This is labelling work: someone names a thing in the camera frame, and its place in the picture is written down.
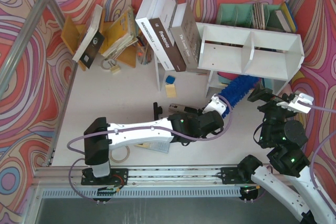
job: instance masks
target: blue fuzzy object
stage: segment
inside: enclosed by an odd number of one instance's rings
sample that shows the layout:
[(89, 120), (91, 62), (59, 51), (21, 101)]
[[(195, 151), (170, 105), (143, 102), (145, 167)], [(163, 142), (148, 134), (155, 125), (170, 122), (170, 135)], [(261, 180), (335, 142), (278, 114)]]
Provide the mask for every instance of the blue fuzzy object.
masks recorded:
[[(252, 89), (260, 78), (253, 76), (238, 76), (224, 88), (219, 95), (225, 97), (233, 108)], [(229, 109), (222, 114), (224, 118)]]

